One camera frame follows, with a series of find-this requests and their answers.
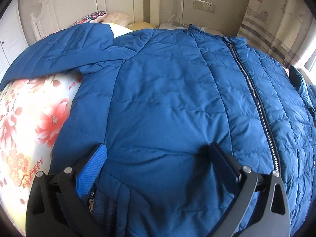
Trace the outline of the patterned beige curtain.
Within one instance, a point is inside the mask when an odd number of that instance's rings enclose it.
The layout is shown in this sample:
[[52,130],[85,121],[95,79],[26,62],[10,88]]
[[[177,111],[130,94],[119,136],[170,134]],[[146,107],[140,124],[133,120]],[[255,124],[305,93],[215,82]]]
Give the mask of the patterned beige curtain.
[[303,67],[315,53],[315,18],[303,0],[249,0],[238,31],[284,67]]

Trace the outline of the white wooden headboard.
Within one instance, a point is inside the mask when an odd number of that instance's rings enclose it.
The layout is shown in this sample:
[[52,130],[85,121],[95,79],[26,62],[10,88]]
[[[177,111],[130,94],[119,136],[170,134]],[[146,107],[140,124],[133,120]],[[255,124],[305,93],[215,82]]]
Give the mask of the white wooden headboard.
[[132,22],[160,24],[160,0],[39,0],[41,12],[31,15],[36,40],[68,28],[93,12],[127,14]]

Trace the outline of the floral bed sheet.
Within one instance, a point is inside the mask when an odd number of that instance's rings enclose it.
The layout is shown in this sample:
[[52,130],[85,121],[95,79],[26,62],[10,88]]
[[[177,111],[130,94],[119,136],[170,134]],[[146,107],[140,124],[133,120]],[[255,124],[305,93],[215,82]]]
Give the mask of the floral bed sheet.
[[12,81],[1,91],[1,206],[22,236],[35,175],[50,169],[80,84],[79,74],[59,73]]

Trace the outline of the white wardrobe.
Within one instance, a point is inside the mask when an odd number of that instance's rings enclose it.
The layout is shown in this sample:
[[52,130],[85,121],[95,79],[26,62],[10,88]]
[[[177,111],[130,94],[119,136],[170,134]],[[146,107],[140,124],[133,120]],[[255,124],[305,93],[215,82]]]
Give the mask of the white wardrobe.
[[13,61],[28,47],[21,25],[18,0],[12,0],[0,24],[1,79]]

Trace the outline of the blue quilted down jacket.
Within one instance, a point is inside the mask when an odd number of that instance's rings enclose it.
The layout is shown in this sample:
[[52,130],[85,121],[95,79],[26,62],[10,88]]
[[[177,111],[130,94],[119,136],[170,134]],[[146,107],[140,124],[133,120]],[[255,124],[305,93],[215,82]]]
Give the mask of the blue quilted down jacket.
[[208,236],[234,198],[209,157],[213,142],[281,175],[289,236],[315,223],[315,86],[296,68],[193,25],[115,37],[85,23],[28,47],[1,88],[69,72],[81,84],[46,175],[106,146],[86,202],[103,236]]

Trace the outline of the wall power socket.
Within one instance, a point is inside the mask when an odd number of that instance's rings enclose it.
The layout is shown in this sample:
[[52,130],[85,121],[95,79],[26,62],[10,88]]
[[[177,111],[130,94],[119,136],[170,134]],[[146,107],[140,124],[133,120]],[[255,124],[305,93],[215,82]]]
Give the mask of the wall power socket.
[[216,4],[211,2],[206,2],[202,0],[193,0],[193,8],[198,10],[203,10],[206,12],[214,13]]

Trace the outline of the red blue patterned pillow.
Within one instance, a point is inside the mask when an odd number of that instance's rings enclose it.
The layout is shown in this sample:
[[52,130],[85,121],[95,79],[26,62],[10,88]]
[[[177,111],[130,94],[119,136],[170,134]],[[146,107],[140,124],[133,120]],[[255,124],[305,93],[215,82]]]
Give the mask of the red blue patterned pillow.
[[73,23],[71,26],[80,25],[84,23],[100,23],[107,17],[107,12],[105,11],[97,11],[92,14],[89,14],[88,16],[84,16],[83,18],[80,18],[75,23]]

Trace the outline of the pale pink pillow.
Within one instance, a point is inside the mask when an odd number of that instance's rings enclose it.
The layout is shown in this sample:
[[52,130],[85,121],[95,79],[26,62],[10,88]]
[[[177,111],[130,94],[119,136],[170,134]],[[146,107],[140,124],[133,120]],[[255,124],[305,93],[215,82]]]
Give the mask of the pale pink pillow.
[[115,12],[115,13],[108,14],[102,20],[102,23],[103,24],[113,23],[113,24],[117,24],[123,27],[127,27],[129,24],[132,23],[132,19],[127,14]]

